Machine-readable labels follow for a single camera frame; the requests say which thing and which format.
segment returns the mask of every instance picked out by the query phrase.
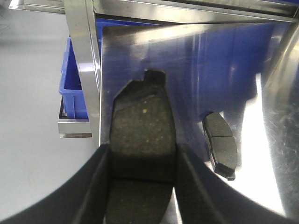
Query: blue crate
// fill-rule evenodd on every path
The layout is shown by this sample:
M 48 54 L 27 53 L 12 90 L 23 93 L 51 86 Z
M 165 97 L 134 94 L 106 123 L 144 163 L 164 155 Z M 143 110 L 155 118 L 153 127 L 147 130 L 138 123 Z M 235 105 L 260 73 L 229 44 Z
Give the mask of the blue crate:
M 102 28 L 105 26 L 149 25 L 147 23 L 114 21 L 107 19 L 97 19 L 96 24 L 98 29 L 100 47 Z M 64 110 L 67 113 L 67 117 L 88 118 L 76 59 L 70 38 L 68 38 L 66 43 L 66 51 L 64 53 L 61 74 L 62 77 L 59 86 L 59 93 L 63 97 Z

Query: gray floor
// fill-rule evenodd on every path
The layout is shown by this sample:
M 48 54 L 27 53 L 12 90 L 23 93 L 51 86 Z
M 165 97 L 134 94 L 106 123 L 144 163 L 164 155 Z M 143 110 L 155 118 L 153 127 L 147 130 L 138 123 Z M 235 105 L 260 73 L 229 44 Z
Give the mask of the gray floor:
M 94 152 L 91 139 L 60 139 L 64 15 L 0 4 L 0 220 L 41 200 Z

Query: metal sheet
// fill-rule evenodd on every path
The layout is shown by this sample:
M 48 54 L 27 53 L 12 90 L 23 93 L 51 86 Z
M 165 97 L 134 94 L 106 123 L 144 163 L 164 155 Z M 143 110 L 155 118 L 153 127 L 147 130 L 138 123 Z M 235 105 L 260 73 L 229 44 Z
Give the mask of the metal sheet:
M 263 1 L 263 0 L 185 0 L 192 4 L 234 8 L 249 12 L 259 12 L 264 14 L 275 14 L 293 17 L 298 9 L 297 4 L 286 3 L 281 1 Z
M 228 23 L 288 21 L 296 22 L 293 16 L 277 16 L 164 0 L 95 0 L 94 11 L 98 14 L 128 17 L 130 20 L 145 19 L 174 23 Z
M 100 54 L 91 0 L 64 0 L 66 20 L 75 53 L 93 141 L 97 148 L 100 128 Z
M 272 150 L 273 139 L 269 136 L 274 129 L 265 119 L 271 113 L 265 111 L 263 96 L 268 86 L 263 80 L 269 77 L 266 82 L 269 83 L 273 77 L 281 77 L 286 66 L 277 64 L 279 69 L 272 69 L 276 75 L 261 74 L 269 66 L 273 51 L 287 28 L 286 23 L 104 28 L 101 141 L 109 142 L 112 101 L 116 94 L 130 80 L 142 79 L 145 69 L 164 70 L 177 142 L 189 145 L 210 166 L 201 121 L 208 111 L 220 112 L 230 125 L 238 148 L 236 179 L 223 181 L 266 208 L 298 221 L 295 211 L 299 209 L 299 194 L 295 179 L 298 179 L 299 161 L 294 155 L 299 138 L 296 134 L 290 135 L 293 145 L 288 150 L 294 152 L 293 167 L 287 165 L 288 160 L 284 164 L 286 169 L 293 168 L 293 171 L 282 181 L 277 172 L 280 166 L 273 160 L 273 155 L 280 151 Z M 290 63 L 297 66 L 298 56 L 293 55 L 285 55 L 285 61 L 290 62 L 287 58 L 291 56 Z M 286 90 L 295 86 L 296 69 L 287 70 L 292 79 L 283 76 Z M 280 93 L 279 80 L 275 83 L 276 86 L 267 87 L 268 92 Z M 268 96 L 266 101 L 273 99 L 274 96 Z M 298 95 L 280 101 L 285 108 L 292 108 L 293 117 L 287 118 L 296 115 L 296 100 Z M 277 113 L 285 118 L 285 111 Z M 280 126 L 278 130 L 281 133 L 276 135 L 278 139 L 282 139 L 282 133 L 291 132 L 287 126 Z M 287 205 L 284 193 L 292 197 L 292 207 Z

